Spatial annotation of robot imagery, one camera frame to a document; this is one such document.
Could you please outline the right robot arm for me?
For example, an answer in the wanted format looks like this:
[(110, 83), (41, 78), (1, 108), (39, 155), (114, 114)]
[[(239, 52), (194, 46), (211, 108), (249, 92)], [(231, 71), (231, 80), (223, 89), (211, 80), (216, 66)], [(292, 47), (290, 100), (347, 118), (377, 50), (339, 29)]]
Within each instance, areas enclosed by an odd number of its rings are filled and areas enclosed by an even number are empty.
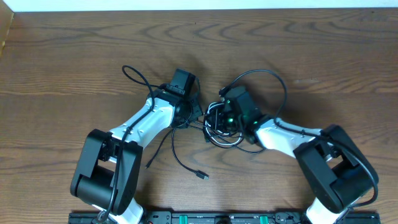
[(294, 158), (315, 195), (304, 213), (307, 223), (342, 221), (369, 190), (374, 191), (369, 202), (377, 199), (377, 172), (342, 127), (307, 129), (264, 114), (243, 86), (224, 88), (220, 97), (206, 110), (204, 131), (237, 134), (239, 141)]

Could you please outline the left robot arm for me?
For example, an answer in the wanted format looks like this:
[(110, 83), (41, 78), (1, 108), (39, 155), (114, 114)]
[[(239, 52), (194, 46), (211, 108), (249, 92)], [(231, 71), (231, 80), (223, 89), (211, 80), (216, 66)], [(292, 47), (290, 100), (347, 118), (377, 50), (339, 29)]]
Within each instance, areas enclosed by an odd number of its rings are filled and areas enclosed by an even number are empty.
[(97, 214), (71, 214), (70, 223), (140, 223), (145, 210), (134, 195), (144, 149), (161, 131), (187, 128), (202, 116), (194, 74), (177, 69), (170, 83), (151, 85), (144, 106), (109, 131), (86, 137), (72, 178), (70, 193), (96, 207)]

